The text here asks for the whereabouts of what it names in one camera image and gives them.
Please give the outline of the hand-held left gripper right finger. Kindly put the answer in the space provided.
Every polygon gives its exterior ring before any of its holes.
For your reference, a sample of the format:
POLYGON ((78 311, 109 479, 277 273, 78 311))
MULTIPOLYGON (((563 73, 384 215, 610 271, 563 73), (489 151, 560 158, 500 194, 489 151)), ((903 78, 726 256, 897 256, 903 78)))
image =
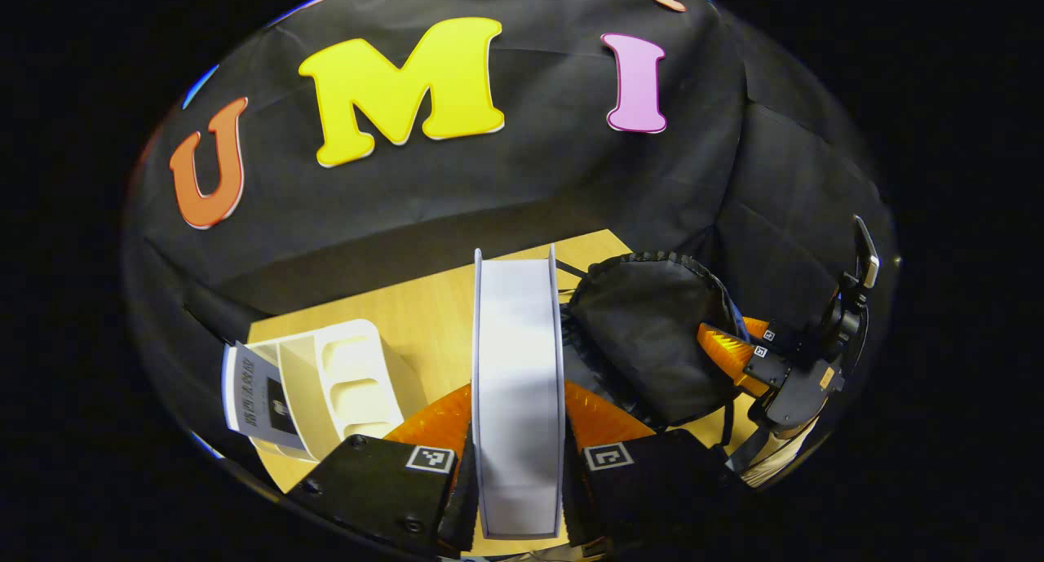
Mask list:
POLYGON ((564 526, 570 546, 683 557, 741 516, 743 483, 689 431, 656 434, 600 396, 564 385, 564 526))

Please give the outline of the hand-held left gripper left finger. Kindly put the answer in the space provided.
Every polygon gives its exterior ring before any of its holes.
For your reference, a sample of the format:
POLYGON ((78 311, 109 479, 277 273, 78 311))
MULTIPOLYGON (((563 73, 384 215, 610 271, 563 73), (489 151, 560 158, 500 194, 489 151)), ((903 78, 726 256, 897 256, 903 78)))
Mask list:
POLYGON ((449 392, 384 438, 348 436, 287 498, 411 555, 472 551, 478 516, 472 387, 449 392))

